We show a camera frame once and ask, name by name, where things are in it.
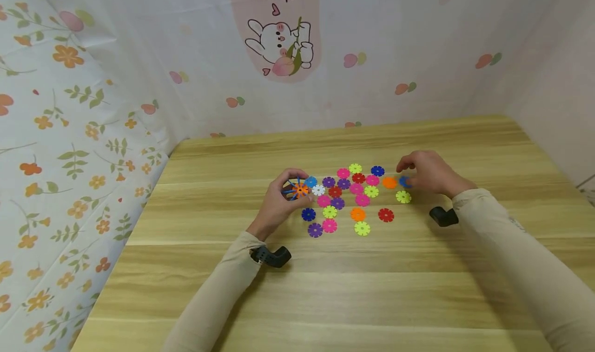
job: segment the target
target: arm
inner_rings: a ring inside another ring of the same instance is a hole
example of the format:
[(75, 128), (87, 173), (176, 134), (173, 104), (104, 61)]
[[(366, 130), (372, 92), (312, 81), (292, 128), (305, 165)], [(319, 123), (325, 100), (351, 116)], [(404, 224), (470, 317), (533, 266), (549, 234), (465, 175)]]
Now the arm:
[(290, 178), (308, 175), (287, 169), (269, 186), (254, 222), (231, 244), (222, 261), (203, 283), (169, 333), (162, 352), (210, 352), (238, 298), (256, 277), (260, 264), (250, 250), (263, 246), (289, 215), (308, 206), (312, 196), (287, 201), (281, 194)]
[(404, 169), (417, 169), (412, 187), (453, 200), (462, 229), (510, 282), (554, 351), (594, 351), (595, 294), (563, 262), (488, 191), (455, 173), (436, 152), (403, 157), (397, 172)]

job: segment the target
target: red snowflake block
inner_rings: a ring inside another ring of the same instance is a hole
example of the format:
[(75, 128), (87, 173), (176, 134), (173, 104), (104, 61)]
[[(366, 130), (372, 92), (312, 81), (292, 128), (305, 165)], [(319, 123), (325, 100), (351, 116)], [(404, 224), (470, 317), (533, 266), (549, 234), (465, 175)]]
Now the red snowflake block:
[(341, 191), (341, 188), (335, 186), (332, 187), (328, 190), (328, 195), (333, 197), (333, 198), (338, 198), (343, 194), (343, 191)]
[(353, 180), (354, 183), (362, 184), (363, 182), (366, 181), (366, 176), (364, 174), (362, 174), (361, 172), (358, 172), (358, 173), (353, 174), (353, 176), (351, 177), (351, 180)]
[(378, 211), (378, 217), (385, 223), (390, 223), (395, 218), (394, 212), (390, 210), (390, 208), (381, 208)]

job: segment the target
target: wood grain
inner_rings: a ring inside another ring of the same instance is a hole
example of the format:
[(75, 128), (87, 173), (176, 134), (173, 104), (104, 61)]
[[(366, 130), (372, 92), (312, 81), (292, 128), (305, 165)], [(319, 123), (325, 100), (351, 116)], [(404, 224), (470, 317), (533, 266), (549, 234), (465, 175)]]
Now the wood grain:
[[(252, 221), (286, 167), (334, 175), (357, 162), (394, 174), (400, 156), (435, 149), (492, 191), (511, 215), (595, 287), (595, 210), (513, 121), (470, 117), (180, 143), (73, 351), (158, 351), (177, 316)], [(262, 270), (239, 301), (216, 350), (549, 351), (524, 306), (463, 237), (439, 229), (442, 196), (394, 191), (365, 208), (368, 237), (347, 210), (338, 230), (308, 237), (297, 212), (269, 239), (293, 259)], [(381, 207), (396, 215), (377, 217)]]

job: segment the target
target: cartoon rabbit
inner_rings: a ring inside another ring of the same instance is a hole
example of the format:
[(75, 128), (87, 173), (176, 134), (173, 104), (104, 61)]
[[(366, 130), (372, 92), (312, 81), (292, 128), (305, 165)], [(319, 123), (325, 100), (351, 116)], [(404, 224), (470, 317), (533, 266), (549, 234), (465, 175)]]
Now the cartoon rabbit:
[(300, 51), (301, 67), (309, 69), (314, 58), (310, 43), (310, 23), (299, 22), (298, 25), (298, 28), (291, 30), (286, 23), (262, 26), (258, 20), (250, 19), (248, 26), (259, 36), (259, 40), (248, 38), (245, 41), (246, 45), (272, 64), (285, 57), (289, 48), (293, 46), (289, 58), (295, 58)]

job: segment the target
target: left hand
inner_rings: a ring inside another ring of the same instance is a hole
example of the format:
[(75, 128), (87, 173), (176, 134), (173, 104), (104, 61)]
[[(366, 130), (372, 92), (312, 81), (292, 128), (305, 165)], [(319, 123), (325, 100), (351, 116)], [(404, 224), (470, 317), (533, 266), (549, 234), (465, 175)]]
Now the left hand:
[(308, 207), (314, 200), (314, 196), (309, 194), (293, 201), (288, 201), (281, 192), (283, 185), (289, 179), (299, 177), (302, 180), (308, 178), (308, 174), (301, 169), (285, 169), (269, 184), (267, 193), (262, 201), (262, 206), (258, 211), (254, 222), (246, 230), (248, 233), (258, 238), (260, 241), (266, 240), (274, 231), (277, 230), (289, 215), (298, 208)]

